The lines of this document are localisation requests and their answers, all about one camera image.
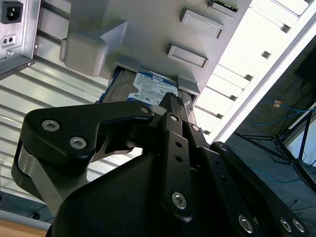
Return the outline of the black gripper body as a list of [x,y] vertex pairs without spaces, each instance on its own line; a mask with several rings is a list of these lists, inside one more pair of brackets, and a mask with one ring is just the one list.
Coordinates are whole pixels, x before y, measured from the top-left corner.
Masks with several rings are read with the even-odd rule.
[[72,193],[49,237],[235,237],[237,216],[208,166],[187,154],[142,155]]

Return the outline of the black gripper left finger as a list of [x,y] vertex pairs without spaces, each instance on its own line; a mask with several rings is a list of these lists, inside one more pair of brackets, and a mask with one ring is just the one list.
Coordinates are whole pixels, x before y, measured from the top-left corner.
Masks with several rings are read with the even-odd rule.
[[76,190],[142,155],[189,156],[179,97],[40,109],[23,122],[13,166],[18,186],[52,214]]

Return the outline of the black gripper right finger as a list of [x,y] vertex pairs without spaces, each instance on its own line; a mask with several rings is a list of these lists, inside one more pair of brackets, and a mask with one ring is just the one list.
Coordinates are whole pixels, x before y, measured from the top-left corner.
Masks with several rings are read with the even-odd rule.
[[216,227],[224,237],[308,237],[303,221],[222,142],[209,145],[199,127],[178,106],[185,135],[202,179],[211,182],[220,205]]

